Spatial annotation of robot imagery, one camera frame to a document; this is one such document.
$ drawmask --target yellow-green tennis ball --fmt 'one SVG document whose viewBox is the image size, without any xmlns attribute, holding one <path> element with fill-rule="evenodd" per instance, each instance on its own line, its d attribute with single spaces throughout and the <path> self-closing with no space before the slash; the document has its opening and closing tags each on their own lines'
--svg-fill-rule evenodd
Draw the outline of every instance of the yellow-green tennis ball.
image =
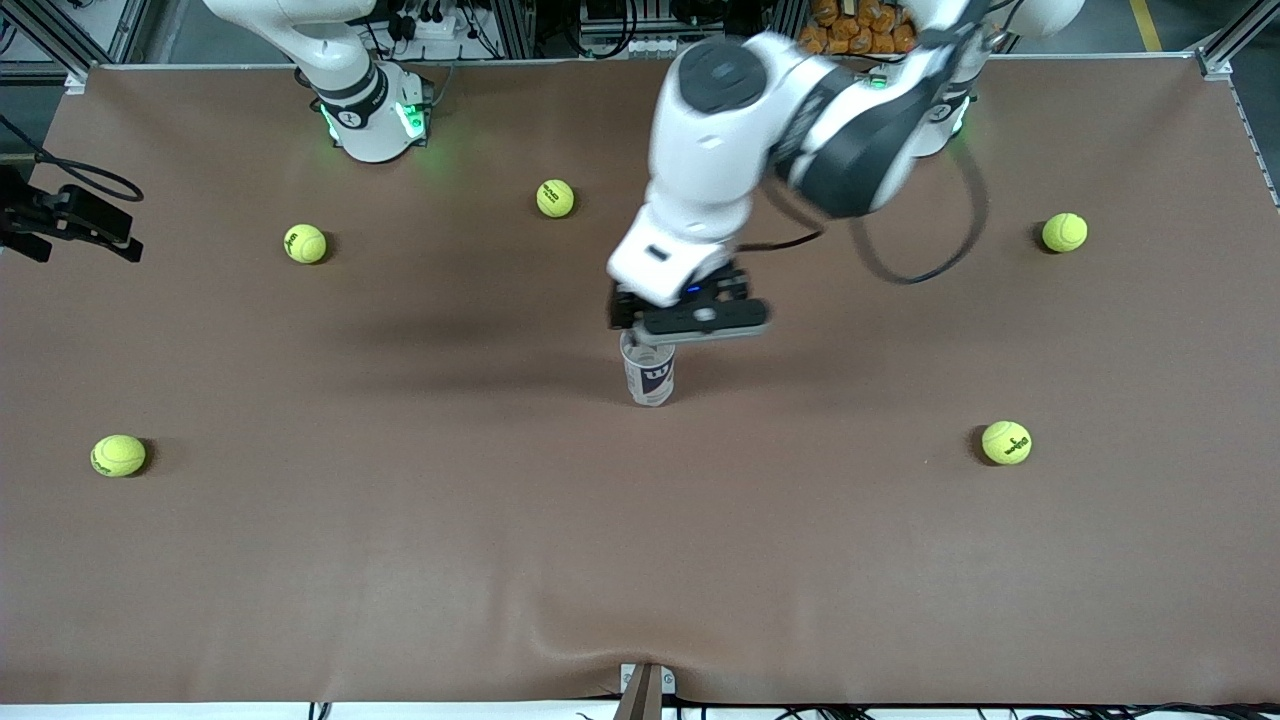
<svg viewBox="0 0 1280 720">
<path fill-rule="evenodd" d="M 310 265 L 324 258 L 329 243 L 315 225 L 293 225 L 284 233 L 284 251 L 298 263 Z"/>
<path fill-rule="evenodd" d="M 992 462 L 1018 465 L 1032 454 L 1032 434 L 1011 420 L 992 423 L 982 433 L 982 450 Z"/>
<path fill-rule="evenodd" d="M 1053 252 L 1070 252 L 1084 245 L 1084 240 L 1088 237 L 1089 225 L 1084 222 L 1084 218 L 1075 213 L 1059 213 L 1053 215 L 1044 223 L 1044 231 L 1041 232 L 1044 246 Z"/>
<path fill-rule="evenodd" d="M 147 459 L 147 448 L 131 436 L 108 436 L 93 446 L 88 461 L 93 469 L 108 478 L 123 478 L 138 471 Z"/>
<path fill-rule="evenodd" d="M 564 181 L 547 181 L 538 188 L 538 209 L 548 218 L 563 218 L 573 209 L 573 188 Z"/>
</svg>

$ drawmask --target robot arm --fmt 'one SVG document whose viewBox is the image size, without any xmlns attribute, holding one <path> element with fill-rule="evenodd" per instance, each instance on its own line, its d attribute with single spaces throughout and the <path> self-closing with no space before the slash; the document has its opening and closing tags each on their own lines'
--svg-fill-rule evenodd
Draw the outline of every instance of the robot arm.
<svg viewBox="0 0 1280 720">
<path fill-rule="evenodd" d="M 918 47 L 870 77 L 772 33 L 705 41 L 676 59 L 658 97 L 645 202 L 608 263 L 612 327 L 648 345 L 759 334 L 768 309 L 733 256 L 765 169 L 849 218 L 882 208 L 915 158 L 941 150 L 996 33 L 987 0 L 918 0 L 913 10 Z"/>
<path fill-rule="evenodd" d="M 346 20 L 376 0 L 205 0 L 219 18 L 262 37 L 297 63 L 320 96 L 329 135 L 356 160 L 381 163 L 426 140 L 431 86 L 375 63 Z"/>
</svg>

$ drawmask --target brown tabletop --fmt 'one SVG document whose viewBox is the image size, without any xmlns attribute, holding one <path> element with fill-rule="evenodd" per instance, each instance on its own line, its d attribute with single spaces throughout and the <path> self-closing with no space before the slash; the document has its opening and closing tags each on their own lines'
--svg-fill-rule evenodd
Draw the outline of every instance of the brown tabletop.
<svg viewBox="0 0 1280 720">
<path fill-rule="evenodd" d="M 1280 217 L 1226 85 L 991 64 L 974 252 L 859 263 L 852 232 L 904 272 L 964 236 L 956 152 L 924 161 L 749 258 L 774 327 L 680 348 L 648 410 L 603 268 L 663 72 L 465 68 L 376 167 L 283 70 L 64 100 L 50 149 L 146 190 L 146 256 L 0 258 L 0 701 L 573 697 L 634 660 L 701 701 L 1276 700 Z M 1052 256 L 1062 210 L 1091 238 Z M 803 233 L 762 195 L 744 240 Z M 1021 466 L 973 454 L 1002 418 Z M 142 477 L 93 473 L 109 433 Z"/>
</svg>

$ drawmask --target pile of brown objects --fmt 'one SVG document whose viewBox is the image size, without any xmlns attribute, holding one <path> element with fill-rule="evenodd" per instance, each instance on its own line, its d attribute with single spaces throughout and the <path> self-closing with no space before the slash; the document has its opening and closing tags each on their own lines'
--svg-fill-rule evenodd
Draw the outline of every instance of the pile of brown objects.
<svg viewBox="0 0 1280 720">
<path fill-rule="evenodd" d="M 844 5 L 813 0 L 813 23 L 800 32 L 800 46 L 815 55 L 891 55 L 915 47 L 915 26 L 906 8 L 879 0 L 845 0 Z"/>
</svg>

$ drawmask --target yellow floor line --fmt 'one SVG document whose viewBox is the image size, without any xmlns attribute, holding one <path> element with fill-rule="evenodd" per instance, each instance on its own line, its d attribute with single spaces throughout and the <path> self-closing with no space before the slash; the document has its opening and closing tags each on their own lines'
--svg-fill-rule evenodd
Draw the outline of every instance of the yellow floor line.
<svg viewBox="0 0 1280 720">
<path fill-rule="evenodd" d="M 1160 45 L 1160 35 L 1156 33 L 1156 23 L 1151 19 L 1147 0 L 1129 0 L 1129 6 L 1133 9 L 1133 19 L 1138 20 L 1143 47 L 1147 49 L 1147 53 L 1162 51 L 1164 47 Z"/>
</svg>

